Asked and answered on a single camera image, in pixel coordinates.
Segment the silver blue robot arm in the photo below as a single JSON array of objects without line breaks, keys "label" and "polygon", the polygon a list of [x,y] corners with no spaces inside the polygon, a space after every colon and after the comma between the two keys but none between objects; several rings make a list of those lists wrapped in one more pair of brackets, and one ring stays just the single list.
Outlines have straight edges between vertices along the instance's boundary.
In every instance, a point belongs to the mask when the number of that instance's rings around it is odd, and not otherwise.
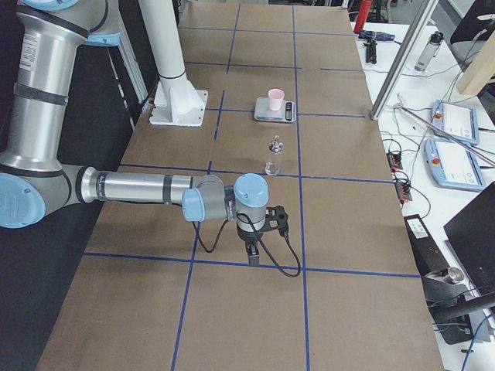
[{"label": "silver blue robot arm", "polygon": [[180,206],[185,220],[235,221],[248,263],[256,266],[269,228],[268,186],[259,175],[224,185],[214,175],[190,177],[104,172],[64,165],[57,152],[77,48],[116,46],[116,1],[20,1],[25,32],[13,88],[12,122],[1,154],[1,225],[16,229],[75,203],[116,201]]}]

